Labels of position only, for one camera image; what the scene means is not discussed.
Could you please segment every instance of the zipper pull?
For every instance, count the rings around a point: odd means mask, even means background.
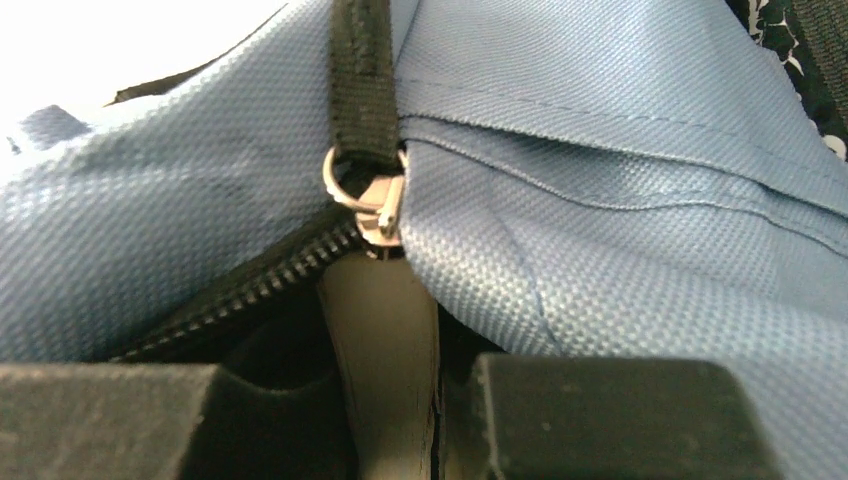
[[[406,170],[409,159],[398,151],[401,167]],[[356,213],[356,227],[366,243],[366,253],[377,260],[403,258],[398,221],[403,190],[406,186],[404,174],[377,176],[359,199],[347,194],[336,181],[335,148],[331,148],[324,159],[324,184],[333,199]]]

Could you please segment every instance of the seam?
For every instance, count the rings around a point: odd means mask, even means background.
[[[766,221],[768,221],[770,224],[774,225],[777,228],[781,228],[781,229],[786,230],[788,232],[795,233],[795,234],[798,234],[798,235],[802,235],[806,238],[809,238],[809,239],[815,241],[816,243],[824,246],[825,248],[831,250],[832,252],[839,255],[840,257],[848,259],[848,243],[843,243],[842,241],[832,237],[830,234],[826,233],[822,229],[819,229],[819,228],[814,227],[814,226],[809,225],[809,224],[799,222],[797,220],[791,219],[791,218],[786,217],[784,215],[781,215],[779,213],[770,211],[768,206],[766,206],[766,205],[764,205],[760,202],[757,202],[756,200],[752,200],[750,198],[747,198],[747,197],[742,197],[742,196],[739,196],[739,195],[733,195],[733,194],[730,194],[730,193],[724,193],[724,192],[720,192],[720,191],[716,191],[716,190],[708,190],[708,189],[676,190],[676,191],[673,191],[673,192],[652,193],[652,194],[647,194],[647,195],[628,195],[628,196],[617,197],[618,200],[627,200],[627,199],[643,200],[643,199],[650,199],[650,198],[653,198],[653,199],[670,198],[671,196],[674,196],[674,195],[709,194],[709,195],[712,195],[715,199],[725,199],[725,200],[734,200],[734,201],[743,202],[743,203],[746,204],[745,206],[748,207],[747,209],[732,208],[732,207],[725,206],[725,205],[716,205],[715,203],[708,202],[708,200],[706,200],[706,199],[692,199],[689,202],[670,201],[670,203],[664,204],[664,205],[645,205],[645,206],[638,206],[638,207],[615,207],[615,206],[612,206],[612,205],[601,205],[601,204],[598,204],[598,203],[591,203],[590,201],[587,201],[587,200],[591,200],[591,199],[607,200],[609,197],[605,197],[605,196],[602,196],[602,195],[585,195],[583,197],[574,198],[573,196],[566,195],[565,193],[563,193],[563,192],[561,192],[557,189],[553,189],[553,188],[545,185],[544,183],[538,181],[537,179],[535,179],[535,178],[533,178],[529,175],[524,174],[523,172],[511,171],[511,169],[509,169],[509,168],[504,168],[502,165],[497,165],[497,164],[494,164],[493,162],[486,161],[483,158],[478,157],[475,154],[472,154],[472,153],[464,151],[464,150],[460,150],[455,146],[449,146],[447,144],[443,144],[442,142],[434,141],[432,139],[418,139],[417,138],[417,139],[414,139],[414,140],[422,142],[422,143],[427,143],[427,144],[436,146],[438,148],[441,148],[443,150],[462,155],[462,156],[464,156],[464,157],[466,157],[466,158],[468,158],[468,159],[470,159],[474,162],[477,162],[477,163],[489,168],[493,172],[495,172],[495,171],[501,172],[501,173],[509,176],[510,178],[514,178],[515,180],[523,182],[523,183],[525,183],[529,186],[532,186],[533,188],[536,188],[538,190],[546,192],[550,195],[553,195],[553,196],[555,196],[555,197],[557,197],[561,200],[567,201],[567,202],[576,203],[576,204],[583,205],[583,206],[586,206],[586,207],[601,208],[601,209],[606,209],[606,210],[653,210],[653,209],[658,209],[658,208],[673,208],[673,207],[691,206],[693,204],[712,205],[716,208],[722,208],[722,209],[726,209],[726,210],[733,210],[733,211],[738,211],[738,212],[741,212],[741,213],[748,213],[748,214],[751,214],[751,215],[757,215],[757,216],[765,219]]]
[[[712,127],[712,126],[704,124],[704,123],[697,123],[697,122],[692,122],[692,121],[688,121],[688,120],[681,120],[681,119],[676,119],[676,118],[673,118],[673,117],[657,117],[657,116],[650,116],[650,115],[615,115],[615,114],[605,113],[605,112],[593,112],[593,111],[590,111],[590,110],[582,110],[582,109],[577,109],[577,108],[573,108],[573,107],[556,105],[556,104],[549,103],[549,102],[543,102],[543,101],[540,101],[540,100],[518,97],[518,96],[514,96],[514,95],[511,95],[511,94],[498,92],[498,91],[494,91],[494,90],[468,88],[468,87],[462,87],[462,86],[458,86],[458,85],[449,85],[449,84],[445,84],[445,83],[428,82],[428,81],[424,81],[424,80],[399,78],[399,79],[397,79],[397,81],[400,82],[400,83],[417,83],[417,84],[427,85],[427,86],[431,86],[431,87],[441,87],[441,88],[446,88],[448,90],[454,90],[454,91],[458,91],[458,92],[474,92],[474,93],[483,93],[483,94],[487,94],[487,95],[494,95],[494,96],[497,96],[497,97],[506,98],[508,100],[513,100],[513,101],[516,101],[516,102],[529,103],[529,104],[544,107],[544,108],[551,108],[551,109],[554,109],[554,110],[576,113],[576,114],[580,114],[580,115],[584,115],[584,116],[588,116],[588,117],[601,117],[601,118],[610,118],[610,119],[619,119],[619,120],[648,121],[648,122],[655,122],[655,123],[670,123],[670,124],[674,124],[674,125],[680,125],[680,126],[684,126],[684,127],[704,130],[704,131],[707,131],[707,132],[711,132],[711,133],[715,133],[715,134],[718,134],[718,135],[722,135],[722,136],[725,136],[725,137],[729,137],[729,138],[739,140],[739,141],[745,143],[746,145],[749,145],[749,146],[751,146],[751,147],[753,147],[757,150],[760,150],[760,151],[762,151],[762,152],[764,152],[764,153],[766,153],[770,156],[773,156],[773,157],[775,157],[779,160],[782,160],[782,161],[784,161],[784,162],[786,162],[790,165],[798,167],[801,170],[813,173],[813,174],[817,175],[819,178],[827,180],[827,181],[833,183],[834,185],[837,185],[837,186],[843,187],[843,188],[848,188],[848,183],[843,183],[843,182],[839,181],[837,178],[835,178],[833,175],[831,175],[829,173],[822,172],[822,171],[817,170],[815,168],[812,168],[808,165],[804,165],[804,164],[796,162],[794,160],[790,160],[789,158],[786,158],[786,157],[784,157],[784,156],[782,156],[782,155],[780,155],[780,154],[778,154],[778,153],[776,153],[772,150],[769,150],[768,148],[766,148],[762,145],[751,142],[750,140],[747,140],[744,137],[741,137],[739,134],[736,134],[736,133],[733,133],[733,132],[727,132],[725,130],[718,129],[718,128]],[[412,116],[413,115],[404,115],[401,118],[409,118],[409,117],[412,117]]]
[[[494,169],[490,169],[489,172],[491,172],[493,177],[493,181],[489,184],[491,188],[491,185],[495,184],[494,180],[496,180],[496,178],[494,178],[494,176],[496,171]],[[551,342],[551,345],[553,345],[554,349],[556,350],[557,356],[561,356],[563,354],[562,347],[560,346],[560,342],[557,340],[556,335],[554,335],[553,330],[551,330],[550,323],[548,322],[547,315],[545,314],[545,304],[542,301],[542,295],[539,293],[536,275],[533,272],[532,267],[530,266],[530,262],[527,261],[527,257],[524,254],[524,249],[521,247],[521,244],[518,243],[518,240],[515,238],[515,234],[513,233],[512,229],[509,228],[509,225],[507,225],[503,218],[500,216],[500,214],[498,213],[498,209],[495,207],[495,205],[492,204],[492,200],[494,198],[494,192],[490,191],[486,198],[486,207],[492,214],[492,217],[495,219],[495,221],[498,222],[498,224],[501,226],[501,228],[503,228],[504,232],[506,232],[507,236],[509,237],[509,242],[513,246],[513,251],[518,256],[519,265],[524,271],[525,278],[527,278],[527,281],[530,283],[530,289],[533,291],[533,298],[536,302],[536,315],[539,316],[539,321],[542,324],[541,326],[545,331],[545,335],[547,336],[548,341]]]

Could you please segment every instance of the white surface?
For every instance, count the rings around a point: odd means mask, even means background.
[[[0,123],[50,104],[76,112],[200,65],[285,0],[11,0],[0,7]]]

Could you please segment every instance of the black fabric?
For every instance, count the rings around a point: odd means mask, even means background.
[[[396,170],[397,106],[389,0],[336,0],[330,34],[330,124],[344,161]]]
[[[758,45],[777,53],[807,116],[845,158],[848,0],[727,0]],[[751,79],[756,88],[757,79]]]

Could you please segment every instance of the bag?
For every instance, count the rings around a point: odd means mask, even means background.
[[[439,304],[513,353],[717,362],[786,478],[845,477],[848,172],[780,60],[716,1],[392,6],[399,237]],[[328,18],[290,3],[134,118],[15,143],[0,358],[167,359],[354,245],[317,174]]]

